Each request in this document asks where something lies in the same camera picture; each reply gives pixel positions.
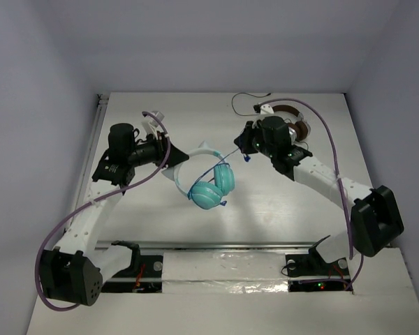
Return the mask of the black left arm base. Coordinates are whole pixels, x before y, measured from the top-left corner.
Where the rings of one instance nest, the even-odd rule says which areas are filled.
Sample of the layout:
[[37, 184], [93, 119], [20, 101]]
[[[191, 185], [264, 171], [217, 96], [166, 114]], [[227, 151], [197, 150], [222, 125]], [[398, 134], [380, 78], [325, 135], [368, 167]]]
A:
[[114, 241], [111, 246], [131, 250], [131, 264], [106, 281], [102, 293], [162, 293], [162, 254], [145, 254], [132, 241]]

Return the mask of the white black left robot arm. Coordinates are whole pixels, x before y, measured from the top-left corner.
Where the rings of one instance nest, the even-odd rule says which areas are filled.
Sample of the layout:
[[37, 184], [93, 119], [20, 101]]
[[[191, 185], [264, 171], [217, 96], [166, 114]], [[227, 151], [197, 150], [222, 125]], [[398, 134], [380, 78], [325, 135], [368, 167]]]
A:
[[152, 179], [163, 168], [189, 159], [175, 147], [165, 129], [146, 124], [147, 137], [127, 123], [110, 127], [104, 151], [89, 190], [91, 199], [67, 215], [54, 231], [66, 232], [51, 249], [41, 246], [34, 269], [38, 296], [53, 311], [61, 307], [52, 300], [67, 302], [70, 311], [93, 305], [105, 282], [116, 274], [134, 275], [141, 267], [140, 247], [133, 241], [117, 240], [104, 251], [96, 250], [101, 230], [125, 193]]

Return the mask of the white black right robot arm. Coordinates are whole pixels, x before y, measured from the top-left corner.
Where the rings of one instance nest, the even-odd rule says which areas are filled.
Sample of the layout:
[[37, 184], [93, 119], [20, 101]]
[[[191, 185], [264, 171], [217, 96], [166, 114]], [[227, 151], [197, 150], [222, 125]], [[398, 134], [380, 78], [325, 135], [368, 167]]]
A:
[[404, 231], [394, 193], [387, 186], [372, 188], [341, 177], [310, 151], [296, 145], [297, 133], [280, 117], [248, 121], [234, 143], [243, 154], [261, 153], [273, 168], [337, 205], [346, 218], [346, 229], [316, 243], [309, 268], [324, 274], [334, 261], [361, 254], [372, 258]]

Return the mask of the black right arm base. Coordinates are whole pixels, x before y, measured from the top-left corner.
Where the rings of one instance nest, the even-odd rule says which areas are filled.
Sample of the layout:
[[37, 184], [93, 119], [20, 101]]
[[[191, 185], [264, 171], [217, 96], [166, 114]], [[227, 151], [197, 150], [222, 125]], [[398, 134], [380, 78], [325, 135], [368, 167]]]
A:
[[290, 279], [291, 292], [353, 291], [346, 258], [326, 262], [316, 249], [328, 237], [310, 246], [307, 253], [285, 257], [281, 275]]

